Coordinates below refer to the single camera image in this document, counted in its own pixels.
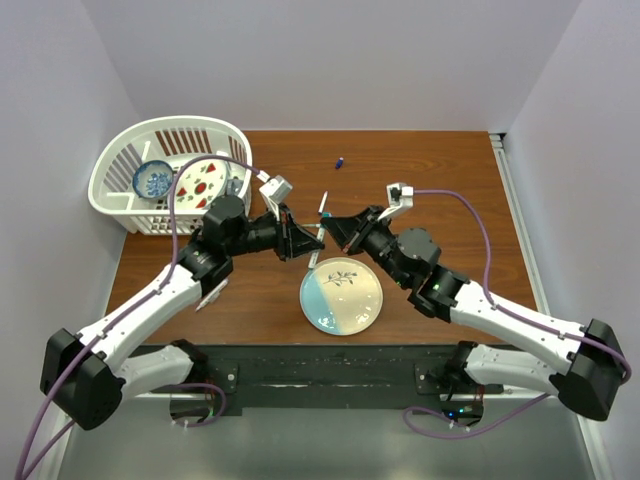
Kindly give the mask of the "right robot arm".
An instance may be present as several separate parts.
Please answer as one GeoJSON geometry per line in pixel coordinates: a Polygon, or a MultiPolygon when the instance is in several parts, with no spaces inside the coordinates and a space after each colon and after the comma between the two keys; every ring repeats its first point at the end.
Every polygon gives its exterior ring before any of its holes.
{"type": "Polygon", "coordinates": [[[483,331],[513,347],[501,356],[487,346],[462,344],[445,369],[452,390],[521,386],[553,395],[588,419],[608,419],[629,372],[609,324],[561,320],[495,296],[442,265],[441,249],[427,230],[396,234],[382,213],[382,207],[370,206],[350,217],[324,217],[321,224],[345,254],[368,254],[424,316],[483,331]]]}

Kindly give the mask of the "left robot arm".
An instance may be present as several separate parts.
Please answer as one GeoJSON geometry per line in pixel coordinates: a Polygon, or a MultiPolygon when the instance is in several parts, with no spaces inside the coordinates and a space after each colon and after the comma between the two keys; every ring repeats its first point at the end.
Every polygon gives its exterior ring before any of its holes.
{"type": "Polygon", "coordinates": [[[133,352],[180,311],[213,301],[234,257],[272,250],[287,261],[323,247],[285,204],[249,219],[240,198],[215,199],[201,227],[143,290],[83,331],[61,329],[49,338],[41,391],[78,426],[92,430],[137,394],[174,384],[185,392],[200,390],[207,361],[190,343],[176,341],[141,357],[133,352]]]}

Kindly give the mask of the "teal white marker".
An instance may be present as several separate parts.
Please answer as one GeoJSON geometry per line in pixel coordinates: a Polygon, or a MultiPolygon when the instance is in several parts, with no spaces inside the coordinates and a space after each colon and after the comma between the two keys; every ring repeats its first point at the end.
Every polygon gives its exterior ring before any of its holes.
{"type": "MultiPolygon", "coordinates": [[[[325,229],[322,226],[319,226],[319,229],[316,235],[316,240],[319,243],[324,244],[324,236],[325,236],[325,229]]],[[[308,261],[308,265],[307,265],[307,268],[309,270],[313,270],[316,267],[316,264],[318,262],[318,258],[322,249],[323,247],[321,247],[320,249],[316,249],[311,253],[308,261]]]]}

